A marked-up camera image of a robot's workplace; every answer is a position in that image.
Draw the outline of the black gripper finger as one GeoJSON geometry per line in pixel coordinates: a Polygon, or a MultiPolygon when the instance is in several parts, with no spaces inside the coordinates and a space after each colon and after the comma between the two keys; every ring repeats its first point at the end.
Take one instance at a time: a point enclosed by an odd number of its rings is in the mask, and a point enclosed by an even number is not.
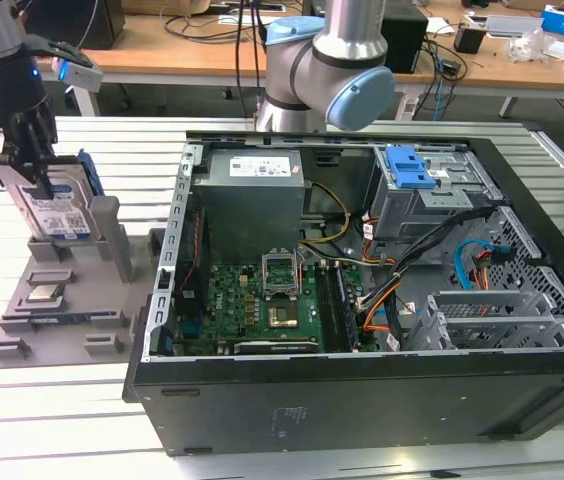
{"type": "Polygon", "coordinates": [[[17,150],[13,166],[31,185],[30,194],[35,199],[52,199],[47,161],[55,157],[53,145],[57,142],[57,129],[51,108],[35,106],[15,114],[10,132],[17,150]]]}

